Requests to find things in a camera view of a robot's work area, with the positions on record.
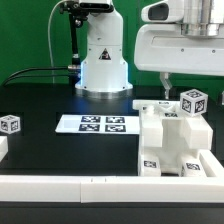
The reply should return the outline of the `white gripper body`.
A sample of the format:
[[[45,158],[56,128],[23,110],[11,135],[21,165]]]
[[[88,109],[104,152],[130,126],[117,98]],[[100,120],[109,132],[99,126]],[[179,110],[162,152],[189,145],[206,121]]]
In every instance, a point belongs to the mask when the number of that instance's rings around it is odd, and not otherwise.
[[[138,69],[224,76],[224,0],[161,0],[144,7],[141,19]]]

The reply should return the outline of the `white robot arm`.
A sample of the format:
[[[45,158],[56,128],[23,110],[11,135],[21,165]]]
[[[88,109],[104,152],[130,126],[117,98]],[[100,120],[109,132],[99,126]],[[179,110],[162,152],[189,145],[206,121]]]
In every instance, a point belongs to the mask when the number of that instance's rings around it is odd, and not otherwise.
[[[127,89],[122,17],[112,0],[78,5],[88,13],[81,88],[95,94]],[[159,0],[142,9],[141,19],[134,63],[158,72],[165,88],[171,87],[171,73],[224,76],[224,0]]]

